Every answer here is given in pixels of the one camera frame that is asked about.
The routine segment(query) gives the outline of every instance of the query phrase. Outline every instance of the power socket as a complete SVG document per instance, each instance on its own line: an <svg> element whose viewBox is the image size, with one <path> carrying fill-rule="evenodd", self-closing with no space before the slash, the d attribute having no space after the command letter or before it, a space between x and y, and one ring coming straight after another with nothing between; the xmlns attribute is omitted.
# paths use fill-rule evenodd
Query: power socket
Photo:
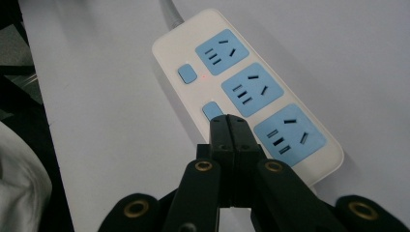
<svg viewBox="0 0 410 232"><path fill-rule="evenodd" d="M205 141L209 121L232 114L310 187L342 164L338 142L217 10L156 40L153 53Z"/></svg>

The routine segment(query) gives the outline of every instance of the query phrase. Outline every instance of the white fabric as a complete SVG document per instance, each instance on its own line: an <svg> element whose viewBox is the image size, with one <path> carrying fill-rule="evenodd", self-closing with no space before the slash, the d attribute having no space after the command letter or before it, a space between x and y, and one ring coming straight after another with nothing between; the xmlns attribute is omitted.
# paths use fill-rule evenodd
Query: white fabric
<svg viewBox="0 0 410 232"><path fill-rule="evenodd" d="M0 122L0 231L38 231L51 182L36 154Z"/></svg>

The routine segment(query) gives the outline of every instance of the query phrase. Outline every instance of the blue button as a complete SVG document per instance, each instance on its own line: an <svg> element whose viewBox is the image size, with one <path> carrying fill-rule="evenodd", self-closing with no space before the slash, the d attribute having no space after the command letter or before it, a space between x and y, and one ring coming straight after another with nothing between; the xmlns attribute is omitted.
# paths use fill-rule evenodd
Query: blue button
<svg viewBox="0 0 410 232"><path fill-rule="evenodd" d="M208 118L209 121L223 114L222 110L220 110L220 107L214 101L205 104L202 107L202 111L204 112L205 116Z"/></svg>
<svg viewBox="0 0 410 232"><path fill-rule="evenodd" d="M178 69L178 74L186 84L192 83L197 78L196 72L193 70L190 64L181 66L181 68Z"/></svg>

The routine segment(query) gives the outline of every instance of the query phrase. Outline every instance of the table surface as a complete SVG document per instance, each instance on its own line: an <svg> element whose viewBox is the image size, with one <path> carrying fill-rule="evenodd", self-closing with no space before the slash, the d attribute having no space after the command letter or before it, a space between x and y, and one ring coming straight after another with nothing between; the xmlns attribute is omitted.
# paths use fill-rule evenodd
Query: table surface
<svg viewBox="0 0 410 232"><path fill-rule="evenodd" d="M96 231L122 197L175 189L197 143L161 85L151 46L159 1L20 0L75 231ZM334 204L359 194L410 225L410 2L176 0L215 8L340 142L318 183ZM250 231L225 210L220 231Z"/></svg>

